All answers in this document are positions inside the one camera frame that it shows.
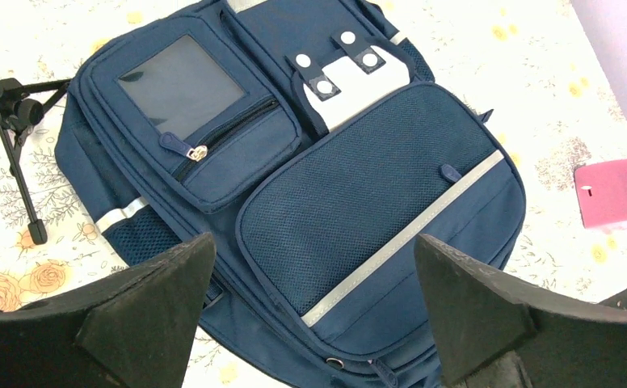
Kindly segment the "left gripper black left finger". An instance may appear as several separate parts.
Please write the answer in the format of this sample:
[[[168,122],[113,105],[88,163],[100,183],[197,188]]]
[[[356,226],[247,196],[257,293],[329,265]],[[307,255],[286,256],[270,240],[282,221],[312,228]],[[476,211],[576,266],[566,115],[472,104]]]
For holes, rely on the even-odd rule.
[[[0,311],[0,387],[180,387],[213,272],[211,234]]]

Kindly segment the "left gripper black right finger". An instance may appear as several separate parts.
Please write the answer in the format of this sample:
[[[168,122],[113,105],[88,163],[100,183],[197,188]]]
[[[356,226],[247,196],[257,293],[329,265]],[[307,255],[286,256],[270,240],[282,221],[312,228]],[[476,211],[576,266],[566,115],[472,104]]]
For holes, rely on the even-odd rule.
[[[543,289],[428,234],[414,258],[447,387],[627,387],[627,310]]]

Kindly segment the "navy blue student backpack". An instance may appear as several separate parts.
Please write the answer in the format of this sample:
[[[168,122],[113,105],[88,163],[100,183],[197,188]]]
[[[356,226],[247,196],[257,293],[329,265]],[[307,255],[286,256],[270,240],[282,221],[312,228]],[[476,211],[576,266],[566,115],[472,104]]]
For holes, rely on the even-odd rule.
[[[367,1],[202,1],[71,80],[55,155],[129,265],[210,233],[201,328],[295,387],[437,387],[431,234],[503,269],[515,164]]]

